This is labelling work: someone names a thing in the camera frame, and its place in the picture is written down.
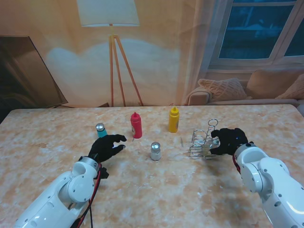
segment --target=white lamp shade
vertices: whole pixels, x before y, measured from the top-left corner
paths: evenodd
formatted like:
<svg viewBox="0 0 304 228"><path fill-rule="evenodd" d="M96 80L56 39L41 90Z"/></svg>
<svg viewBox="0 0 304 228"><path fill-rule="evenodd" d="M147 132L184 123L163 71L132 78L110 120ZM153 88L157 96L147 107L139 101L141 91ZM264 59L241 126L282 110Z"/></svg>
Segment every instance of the white lamp shade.
<svg viewBox="0 0 304 228"><path fill-rule="evenodd" d="M77 0L81 25L138 26L134 0Z"/></svg>

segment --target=sofa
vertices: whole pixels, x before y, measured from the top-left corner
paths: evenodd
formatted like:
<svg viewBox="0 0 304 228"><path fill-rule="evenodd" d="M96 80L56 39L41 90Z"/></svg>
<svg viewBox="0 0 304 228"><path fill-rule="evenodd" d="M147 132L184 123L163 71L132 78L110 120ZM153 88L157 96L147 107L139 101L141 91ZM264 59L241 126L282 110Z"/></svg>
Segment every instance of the sofa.
<svg viewBox="0 0 304 228"><path fill-rule="evenodd" d="M261 69L255 71L249 80L240 83L250 99L212 101L210 92L198 87L186 99L186 105L281 105L290 104L304 116L304 100L276 99L283 94L301 75L303 68Z"/></svg>

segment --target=mustard bottle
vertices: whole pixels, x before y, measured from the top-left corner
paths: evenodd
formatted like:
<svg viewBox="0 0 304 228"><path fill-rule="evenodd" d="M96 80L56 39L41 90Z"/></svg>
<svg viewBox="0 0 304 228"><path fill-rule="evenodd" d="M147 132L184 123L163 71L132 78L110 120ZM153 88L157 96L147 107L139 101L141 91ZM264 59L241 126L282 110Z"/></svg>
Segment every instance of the mustard bottle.
<svg viewBox="0 0 304 228"><path fill-rule="evenodd" d="M177 107L173 107L169 114L169 132L176 133L179 127L180 112Z"/></svg>

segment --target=window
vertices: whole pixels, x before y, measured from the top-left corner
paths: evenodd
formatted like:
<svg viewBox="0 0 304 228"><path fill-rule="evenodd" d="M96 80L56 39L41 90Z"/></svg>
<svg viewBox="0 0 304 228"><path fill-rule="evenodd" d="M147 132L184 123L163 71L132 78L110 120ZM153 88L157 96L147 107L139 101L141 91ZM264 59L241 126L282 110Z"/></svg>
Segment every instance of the window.
<svg viewBox="0 0 304 228"><path fill-rule="evenodd" d="M285 56L303 56L304 55L304 20L302 20L297 32L292 39Z"/></svg>
<svg viewBox="0 0 304 228"><path fill-rule="evenodd" d="M210 65L266 66L304 57L303 2L227 0Z"/></svg>

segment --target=bottle cap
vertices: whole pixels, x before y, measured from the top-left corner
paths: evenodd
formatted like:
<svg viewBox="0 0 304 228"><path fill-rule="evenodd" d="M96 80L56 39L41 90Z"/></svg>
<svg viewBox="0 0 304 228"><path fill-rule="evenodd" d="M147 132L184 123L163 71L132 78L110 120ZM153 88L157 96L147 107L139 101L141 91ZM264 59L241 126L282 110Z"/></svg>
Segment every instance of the bottle cap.
<svg viewBox="0 0 304 228"><path fill-rule="evenodd" d="M131 121L137 122L141 120L141 116L138 113L133 113L131 115Z"/></svg>
<svg viewBox="0 0 304 228"><path fill-rule="evenodd" d="M161 150L161 145L158 142L152 142L151 150L152 152L159 152Z"/></svg>
<svg viewBox="0 0 304 228"><path fill-rule="evenodd" d="M96 130L102 132L105 129L105 125L103 123L96 124Z"/></svg>
<svg viewBox="0 0 304 228"><path fill-rule="evenodd" d="M174 106L171 110L170 110L170 114L173 116L177 116L179 114L179 109Z"/></svg>

